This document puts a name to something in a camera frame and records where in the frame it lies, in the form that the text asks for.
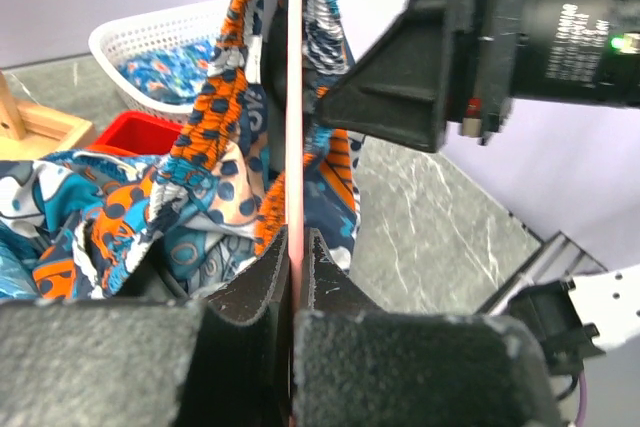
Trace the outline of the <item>orange blue patterned shorts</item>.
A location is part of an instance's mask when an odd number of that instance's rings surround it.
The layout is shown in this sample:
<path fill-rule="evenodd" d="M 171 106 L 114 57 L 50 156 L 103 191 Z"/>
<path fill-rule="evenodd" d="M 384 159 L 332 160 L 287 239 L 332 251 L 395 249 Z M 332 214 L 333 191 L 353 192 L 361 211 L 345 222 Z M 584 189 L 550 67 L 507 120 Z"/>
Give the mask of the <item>orange blue patterned shorts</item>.
<path fill-rule="evenodd" d="M 115 295 L 154 246 L 188 293 L 213 291 L 285 222 L 281 115 L 287 0 L 230 0 L 169 152 L 59 151 L 1 163 L 1 229 L 40 238 L 42 298 Z"/>

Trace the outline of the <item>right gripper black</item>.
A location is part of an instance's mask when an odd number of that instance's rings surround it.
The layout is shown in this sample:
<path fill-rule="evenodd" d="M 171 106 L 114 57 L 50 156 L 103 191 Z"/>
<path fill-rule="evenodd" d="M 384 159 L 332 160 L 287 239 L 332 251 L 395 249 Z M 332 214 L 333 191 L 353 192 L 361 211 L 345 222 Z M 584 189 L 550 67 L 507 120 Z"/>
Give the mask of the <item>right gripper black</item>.
<path fill-rule="evenodd" d="M 319 101 L 323 126 L 423 152 L 445 142 L 472 100 L 478 134 L 496 132 L 526 0 L 408 0 L 379 40 Z"/>

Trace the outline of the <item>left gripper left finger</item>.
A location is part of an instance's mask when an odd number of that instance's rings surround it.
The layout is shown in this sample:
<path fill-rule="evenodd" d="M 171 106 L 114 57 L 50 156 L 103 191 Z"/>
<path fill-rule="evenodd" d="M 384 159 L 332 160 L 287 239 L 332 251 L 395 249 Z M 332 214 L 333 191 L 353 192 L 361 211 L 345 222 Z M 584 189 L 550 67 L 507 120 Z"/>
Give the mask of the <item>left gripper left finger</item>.
<path fill-rule="evenodd" d="M 1 305 L 5 426 L 285 426 L 288 239 L 204 300 Z"/>

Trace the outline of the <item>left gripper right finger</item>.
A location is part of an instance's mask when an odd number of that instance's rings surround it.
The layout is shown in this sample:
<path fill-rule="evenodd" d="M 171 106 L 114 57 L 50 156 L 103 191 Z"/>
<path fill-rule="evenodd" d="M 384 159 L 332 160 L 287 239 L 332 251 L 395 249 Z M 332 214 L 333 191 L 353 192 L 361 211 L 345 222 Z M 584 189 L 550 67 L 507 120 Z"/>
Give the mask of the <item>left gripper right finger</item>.
<path fill-rule="evenodd" d="M 556 426 L 541 348 L 504 316 L 380 309 L 305 236 L 293 344 L 299 426 Z"/>

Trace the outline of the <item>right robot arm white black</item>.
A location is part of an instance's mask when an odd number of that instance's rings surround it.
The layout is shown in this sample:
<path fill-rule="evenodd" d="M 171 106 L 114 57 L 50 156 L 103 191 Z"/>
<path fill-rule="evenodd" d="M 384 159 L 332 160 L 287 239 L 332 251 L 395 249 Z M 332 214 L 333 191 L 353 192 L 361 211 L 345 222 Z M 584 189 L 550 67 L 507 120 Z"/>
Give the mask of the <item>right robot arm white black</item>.
<path fill-rule="evenodd" d="M 488 143 L 516 99 L 637 107 L 639 0 L 408 0 L 321 103 L 368 137 L 351 275 L 383 308 L 497 313 L 528 285 L 603 272 L 439 155 L 451 133 Z"/>

